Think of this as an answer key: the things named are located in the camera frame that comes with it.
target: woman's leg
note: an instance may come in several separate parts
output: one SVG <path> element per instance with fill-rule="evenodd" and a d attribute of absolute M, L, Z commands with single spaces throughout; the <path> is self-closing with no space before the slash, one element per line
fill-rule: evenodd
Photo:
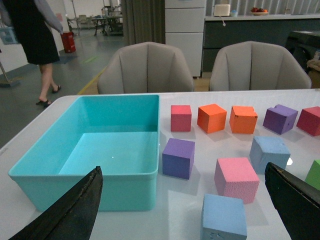
<path fill-rule="evenodd" d="M 53 79 L 53 64 L 49 63 L 49 64 L 45 64 L 45 65 L 39 65 L 40 68 L 40 72 L 41 72 L 41 93 L 39 96 L 39 100 L 40 101 L 47 101 L 47 94 L 48 94 L 48 90 L 50 88 L 50 86 L 52 86 L 52 88 L 54 90 L 58 89 L 58 85 L 54 82 Z"/>

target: white sleeve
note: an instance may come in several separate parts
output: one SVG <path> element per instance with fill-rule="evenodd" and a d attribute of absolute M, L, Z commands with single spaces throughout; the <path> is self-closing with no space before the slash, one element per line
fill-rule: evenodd
<path fill-rule="evenodd" d="M 1 20 L 5 25 L 12 26 L 11 18 L 2 0 L 0 0 L 0 15 Z"/>
<path fill-rule="evenodd" d="M 54 12 L 51 10 L 46 0 L 34 0 L 34 3 L 38 8 L 39 12 L 43 15 L 46 23 L 48 23 L 50 27 L 57 30 L 60 34 L 63 34 L 63 26 L 61 25 L 59 19 L 56 17 Z"/>

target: desk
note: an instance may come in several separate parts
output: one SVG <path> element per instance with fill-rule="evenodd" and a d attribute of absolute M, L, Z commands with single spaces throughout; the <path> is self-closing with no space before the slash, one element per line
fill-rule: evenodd
<path fill-rule="evenodd" d="M 111 34 L 123 34 L 123 24 L 120 21 L 122 19 L 122 15 L 114 15 L 114 16 L 107 16 L 107 35 Z"/>
<path fill-rule="evenodd" d="M 105 35 L 106 34 L 106 30 L 105 30 L 105 26 L 106 26 L 106 19 L 104 17 L 99 17 L 99 18 L 92 18 L 91 19 L 92 22 L 95 22 L 95 32 L 94 32 L 94 36 L 97 36 L 97 30 L 98 30 L 98 24 L 99 21 L 101 23 L 102 26 L 102 34 Z"/>
<path fill-rule="evenodd" d="M 214 172 L 217 158 L 249 157 L 253 136 L 278 136 L 291 152 L 286 170 L 305 179 L 313 160 L 320 158 L 320 136 L 312 137 L 296 127 L 277 135 L 262 126 L 267 108 L 282 104 L 299 111 L 320 105 L 320 91 L 261 90 L 228 92 L 160 93 L 160 156 L 156 206 L 144 212 L 99 212 L 91 240 L 198 240 L 205 193 L 217 194 Z M 56 100 L 16 137 L 0 149 L 0 239 L 6 240 L 41 213 L 9 178 L 7 172 L 33 143 L 79 96 Z M 225 130 L 205 134 L 197 126 L 198 107 L 216 103 L 227 110 Z M 191 132 L 170 131 L 171 105 L 191 105 Z M 232 134 L 232 105 L 253 106 L 258 114 L 254 135 Z M 162 175 L 162 152 L 169 138 L 195 141 L 195 159 L 190 180 Z M 264 175 L 253 203 L 246 204 L 247 240 L 290 240 L 267 189 Z"/>

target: woman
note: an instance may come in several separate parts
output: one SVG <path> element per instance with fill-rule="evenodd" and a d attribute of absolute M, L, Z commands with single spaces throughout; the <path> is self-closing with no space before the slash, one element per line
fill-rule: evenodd
<path fill-rule="evenodd" d="M 49 88 L 55 94 L 61 86 L 53 80 L 53 63 L 59 61 L 59 55 L 46 23 L 60 34 L 63 26 L 46 0 L 0 0 L 0 15 L 5 25 L 14 28 L 28 63 L 39 65 L 41 92 L 36 104 L 48 107 L 52 103 L 47 99 Z"/>

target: blue basket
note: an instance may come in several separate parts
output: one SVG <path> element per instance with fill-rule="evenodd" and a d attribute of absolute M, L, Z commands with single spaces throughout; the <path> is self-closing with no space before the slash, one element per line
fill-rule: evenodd
<path fill-rule="evenodd" d="M 0 38 L 4 45 L 20 44 L 16 37 L 15 30 L 11 26 L 0 28 Z"/>
<path fill-rule="evenodd" d="M 159 134 L 158 95 L 82 96 L 8 174 L 44 211 L 101 166 L 99 211 L 148 211 L 156 204 Z"/>

